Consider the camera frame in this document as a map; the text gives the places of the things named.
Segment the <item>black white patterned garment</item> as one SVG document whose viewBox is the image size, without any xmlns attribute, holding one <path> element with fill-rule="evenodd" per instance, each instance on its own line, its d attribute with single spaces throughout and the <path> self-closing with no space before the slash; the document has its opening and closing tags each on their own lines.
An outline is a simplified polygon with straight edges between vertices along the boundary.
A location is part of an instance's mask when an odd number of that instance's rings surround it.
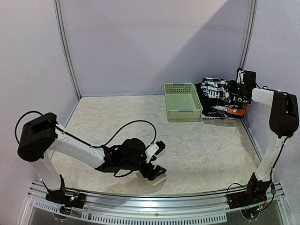
<svg viewBox="0 0 300 225">
<path fill-rule="evenodd" d="M 250 101 L 247 101 L 242 97 L 230 94 L 228 85 L 229 81 L 226 79 L 204 77 L 201 83 L 201 90 L 202 93 L 208 98 L 221 99 L 227 103 L 250 103 Z"/>
</svg>

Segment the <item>black t-shirt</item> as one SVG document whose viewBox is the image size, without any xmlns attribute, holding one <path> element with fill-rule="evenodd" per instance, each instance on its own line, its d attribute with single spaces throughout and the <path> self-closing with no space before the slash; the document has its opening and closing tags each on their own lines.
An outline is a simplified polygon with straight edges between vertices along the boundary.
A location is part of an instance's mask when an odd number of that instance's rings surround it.
<svg viewBox="0 0 300 225">
<path fill-rule="evenodd" d="M 209 98 L 206 95 L 204 95 L 202 89 L 201 89 L 201 83 L 197 83 L 195 85 L 198 97 L 200 100 L 200 103 L 204 110 L 208 110 L 211 106 L 225 106 L 227 103 L 221 99 L 218 98 Z"/>
</svg>

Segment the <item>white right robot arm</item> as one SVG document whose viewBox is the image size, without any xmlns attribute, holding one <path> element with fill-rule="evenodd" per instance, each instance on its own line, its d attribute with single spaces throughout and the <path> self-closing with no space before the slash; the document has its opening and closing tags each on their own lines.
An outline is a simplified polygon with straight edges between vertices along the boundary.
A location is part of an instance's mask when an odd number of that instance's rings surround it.
<svg viewBox="0 0 300 225">
<path fill-rule="evenodd" d="M 269 127 L 273 135 L 270 138 L 265 154 L 255 177 L 258 181 L 271 180 L 274 167 L 286 142 L 299 127 L 298 101 L 294 94 L 267 88 L 257 88 L 256 83 L 236 82 L 231 80 L 229 93 L 242 99 L 270 107 Z"/>
</svg>

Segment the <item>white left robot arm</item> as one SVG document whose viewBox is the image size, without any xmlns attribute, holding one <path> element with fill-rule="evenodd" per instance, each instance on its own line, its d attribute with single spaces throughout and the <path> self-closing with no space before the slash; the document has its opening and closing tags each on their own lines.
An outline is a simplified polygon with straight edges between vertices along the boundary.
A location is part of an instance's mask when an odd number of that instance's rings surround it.
<svg viewBox="0 0 300 225">
<path fill-rule="evenodd" d="M 26 122 L 21 134 L 15 135 L 17 154 L 34 167 L 47 190 L 59 203 L 66 203 L 70 194 L 64 189 L 63 177 L 52 164 L 46 153 L 48 150 L 77 159 L 99 172 L 112 173 L 115 178 L 119 177 L 121 170 L 126 170 L 126 175 L 139 171 L 150 181 L 166 173 L 165 168 L 153 164 L 157 155 L 165 149 L 163 141 L 153 139 L 145 145 L 140 139 L 131 138 L 122 144 L 96 146 L 68 132 L 57 121 L 56 114 L 38 111 L 34 114 L 38 117 Z"/>
</svg>

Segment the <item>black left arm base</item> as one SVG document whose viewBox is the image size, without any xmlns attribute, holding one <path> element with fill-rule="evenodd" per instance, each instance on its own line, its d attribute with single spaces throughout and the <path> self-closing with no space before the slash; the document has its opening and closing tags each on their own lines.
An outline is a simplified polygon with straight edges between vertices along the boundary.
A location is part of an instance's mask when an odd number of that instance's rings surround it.
<svg viewBox="0 0 300 225">
<path fill-rule="evenodd" d="M 50 190 L 46 185 L 44 185 L 47 190 L 45 199 L 53 203 L 61 204 L 67 208 L 83 209 L 87 195 L 82 193 L 79 189 L 67 191 L 61 174 L 60 184 L 61 186 L 58 190 Z"/>
</svg>

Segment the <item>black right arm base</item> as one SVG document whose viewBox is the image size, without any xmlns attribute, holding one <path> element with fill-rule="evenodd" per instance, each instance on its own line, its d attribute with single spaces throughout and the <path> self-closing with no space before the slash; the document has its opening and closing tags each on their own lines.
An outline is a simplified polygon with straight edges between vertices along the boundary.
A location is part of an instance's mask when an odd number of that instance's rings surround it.
<svg viewBox="0 0 300 225">
<path fill-rule="evenodd" d="M 260 202 L 264 202 L 264 205 L 258 209 L 258 211 L 262 211 L 269 204 L 266 203 L 267 200 L 267 190 L 271 188 L 272 199 L 274 200 L 276 189 L 275 184 L 272 180 L 272 170 L 270 175 L 267 175 L 267 180 L 258 180 L 255 173 L 253 173 L 250 177 L 250 180 L 247 183 L 247 186 L 243 191 L 236 193 L 228 193 L 229 188 L 226 191 L 226 198 L 230 209 L 246 207 L 252 204 L 257 204 Z"/>
</svg>

